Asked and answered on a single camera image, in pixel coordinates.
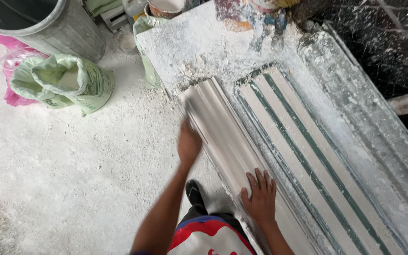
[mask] shoe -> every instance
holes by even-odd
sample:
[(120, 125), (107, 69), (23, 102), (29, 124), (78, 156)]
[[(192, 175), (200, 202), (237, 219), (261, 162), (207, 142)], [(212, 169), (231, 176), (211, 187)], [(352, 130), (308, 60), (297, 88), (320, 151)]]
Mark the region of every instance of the shoe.
[(195, 180), (189, 180), (187, 184), (185, 184), (185, 193), (187, 194), (188, 201), (190, 201), (191, 206), (198, 204), (205, 208), (204, 200)]

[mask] metal bucket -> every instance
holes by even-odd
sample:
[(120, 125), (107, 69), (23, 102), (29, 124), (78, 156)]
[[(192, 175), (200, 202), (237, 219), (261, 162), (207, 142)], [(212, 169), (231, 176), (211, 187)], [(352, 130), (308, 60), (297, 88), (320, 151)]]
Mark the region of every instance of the metal bucket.
[(48, 55), (97, 62), (105, 53), (105, 38), (77, 0), (0, 1), (0, 34)]

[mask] dusty floor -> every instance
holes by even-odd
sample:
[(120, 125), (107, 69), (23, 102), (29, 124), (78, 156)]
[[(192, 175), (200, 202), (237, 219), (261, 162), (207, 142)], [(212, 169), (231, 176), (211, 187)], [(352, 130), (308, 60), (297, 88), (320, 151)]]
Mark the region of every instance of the dusty floor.
[[(139, 55), (123, 56), (108, 36), (99, 65), (114, 71), (116, 88), (84, 118), (74, 106), (9, 106), (0, 69), (0, 254), (128, 252), (175, 171), (181, 113), (161, 90), (144, 89)], [(210, 212), (227, 211), (207, 157), (190, 178), (206, 189)], [(184, 199), (180, 217), (189, 206)]]

